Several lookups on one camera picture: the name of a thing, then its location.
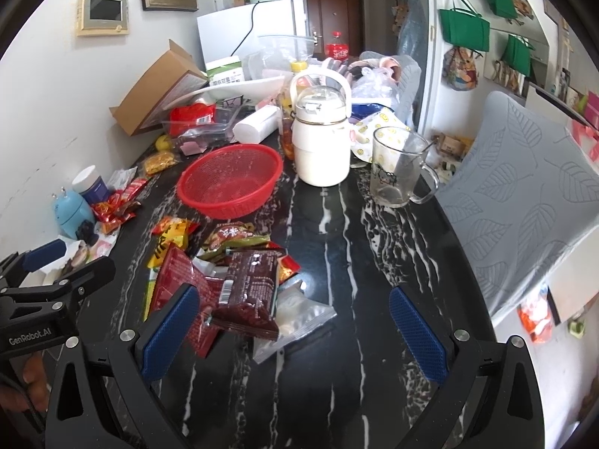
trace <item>basket rim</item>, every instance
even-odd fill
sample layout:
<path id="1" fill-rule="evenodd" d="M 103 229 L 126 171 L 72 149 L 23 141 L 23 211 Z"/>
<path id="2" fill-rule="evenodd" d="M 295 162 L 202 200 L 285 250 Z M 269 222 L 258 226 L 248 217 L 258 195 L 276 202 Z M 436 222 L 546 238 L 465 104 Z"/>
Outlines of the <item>basket rim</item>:
<path id="1" fill-rule="evenodd" d="M 226 202 L 197 202 L 197 201 L 193 201 L 192 199 L 188 198 L 187 195 L 185 195 L 183 193 L 183 184 L 186 182 L 188 176 L 195 169 L 200 167 L 204 162 L 211 160 L 215 156 L 232 153 L 235 150 L 257 150 L 257 151 L 266 153 L 269 156 L 273 157 L 277 163 L 277 167 L 273 174 L 273 177 L 270 180 L 268 180 L 267 182 L 265 182 L 264 184 L 262 184 L 262 186 L 260 186 L 255 191 L 253 191 L 245 196 L 241 196 L 240 198 L 232 199 L 231 201 L 226 201 Z M 281 158 L 281 155 L 279 155 L 279 153 L 276 150 L 272 149 L 271 147 L 266 146 L 266 145 L 253 144 L 253 143 L 237 143 L 235 145 L 227 145 L 227 146 L 224 146 L 223 148 L 219 148 L 218 150 L 213 150 L 212 152 L 208 152 L 206 155 L 200 157 L 199 159 L 194 160 L 187 167 L 187 169 L 185 169 L 183 171 L 183 173 L 181 174 L 181 177 L 179 177 L 179 180 L 177 181 L 177 195 L 179 196 L 179 199 L 181 200 L 181 202 L 183 202 L 183 204 L 193 207 L 193 208 L 196 208 L 198 210 L 206 209 L 206 208 L 217 209 L 217 208 L 235 207 L 241 203 L 246 202 L 248 199 L 254 198 L 262 193 L 267 192 L 267 190 L 269 190 L 269 189 L 271 189 L 271 190 L 274 189 L 274 184 L 279 180 L 279 177 L 281 177 L 282 173 L 283 173 L 283 159 Z"/>

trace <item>yellow bottle cap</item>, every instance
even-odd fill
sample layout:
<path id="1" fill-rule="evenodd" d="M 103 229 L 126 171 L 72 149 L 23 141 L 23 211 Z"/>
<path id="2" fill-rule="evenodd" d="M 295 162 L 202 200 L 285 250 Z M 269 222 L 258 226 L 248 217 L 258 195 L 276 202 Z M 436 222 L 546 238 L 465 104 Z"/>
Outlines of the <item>yellow bottle cap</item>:
<path id="1" fill-rule="evenodd" d="M 291 63 L 291 70 L 295 73 L 302 72 L 308 68 L 308 63 L 305 61 L 295 61 Z"/>

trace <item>brown wooden door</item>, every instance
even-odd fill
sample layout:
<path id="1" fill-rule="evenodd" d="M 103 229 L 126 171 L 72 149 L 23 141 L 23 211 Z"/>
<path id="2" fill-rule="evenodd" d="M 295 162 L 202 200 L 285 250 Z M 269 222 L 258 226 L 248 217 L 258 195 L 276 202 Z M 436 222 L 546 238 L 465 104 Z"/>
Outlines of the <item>brown wooden door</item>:
<path id="1" fill-rule="evenodd" d="M 349 44 L 349 55 L 364 51 L 364 13 L 362 0 L 307 0 L 310 35 L 318 36 L 314 55 L 323 58 L 325 45 L 332 43 L 332 33 L 339 31 Z"/>

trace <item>metal screw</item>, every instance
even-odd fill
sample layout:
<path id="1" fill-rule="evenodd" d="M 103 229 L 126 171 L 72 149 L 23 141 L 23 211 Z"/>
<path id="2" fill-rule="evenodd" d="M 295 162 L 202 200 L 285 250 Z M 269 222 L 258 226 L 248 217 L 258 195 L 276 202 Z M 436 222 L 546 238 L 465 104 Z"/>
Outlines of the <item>metal screw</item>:
<path id="1" fill-rule="evenodd" d="M 468 341 L 470 339 L 470 334 L 468 333 L 468 331 L 465 331 L 464 329 L 458 329 L 456 332 L 453 333 L 453 335 L 457 340 L 462 342 Z"/>
<path id="2" fill-rule="evenodd" d="M 67 342 L 65 342 L 65 346 L 67 348 L 74 348 L 75 346 L 77 346 L 79 344 L 79 338 L 76 336 L 73 337 L 69 337 L 67 339 Z"/>
<path id="3" fill-rule="evenodd" d="M 133 329 L 125 329 L 119 336 L 121 341 L 130 341 L 136 337 L 136 332 Z"/>
<path id="4" fill-rule="evenodd" d="M 516 348 L 524 347 L 524 340 L 520 336 L 512 336 L 510 341 L 514 346 L 516 346 Z"/>

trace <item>blue gripper pad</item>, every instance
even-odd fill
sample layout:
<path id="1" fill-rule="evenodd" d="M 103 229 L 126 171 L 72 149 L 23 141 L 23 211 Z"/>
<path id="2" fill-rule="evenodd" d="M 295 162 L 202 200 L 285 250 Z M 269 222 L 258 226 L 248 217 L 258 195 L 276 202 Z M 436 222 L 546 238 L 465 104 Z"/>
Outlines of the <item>blue gripper pad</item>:
<path id="1" fill-rule="evenodd" d="M 23 259 L 23 270 L 35 272 L 43 266 L 49 265 L 62 258 L 67 252 L 67 246 L 61 239 L 55 239 L 35 250 L 28 251 Z"/>
<path id="2" fill-rule="evenodd" d="M 399 287 L 391 290 L 389 310 L 397 329 L 426 378 L 442 384 L 447 376 L 445 349 Z"/>
<path id="3" fill-rule="evenodd" d="M 169 309 L 170 303 L 169 301 L 160 311 L 154 313 L 164 315 L 164 311 L 169 310 L 166 312 L 160 326 L 155 329 L 153 335 L 142 346 L 143 365 L 141 372 L 142 377 L 148 384 L 163 378 L 167 374 L 179 347 L 181 347 L 189 328 L 198 315 L 200 294 L 198 289 L 188 284 L 185 293 Z"/>

